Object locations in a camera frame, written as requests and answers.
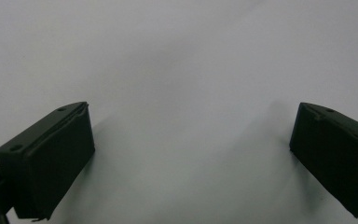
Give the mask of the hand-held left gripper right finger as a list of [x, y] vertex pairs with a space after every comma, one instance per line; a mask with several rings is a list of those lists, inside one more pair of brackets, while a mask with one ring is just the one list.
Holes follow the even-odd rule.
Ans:
[[354, 217], [358, 217], [358, 121], [301, 103], [290, 150]]

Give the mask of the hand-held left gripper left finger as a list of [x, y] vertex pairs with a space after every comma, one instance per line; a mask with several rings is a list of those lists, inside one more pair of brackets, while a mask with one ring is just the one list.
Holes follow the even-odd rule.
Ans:
[[89, 105], [62, 106], [0, 146], [20, 218], [49, 219], [95, 152]]

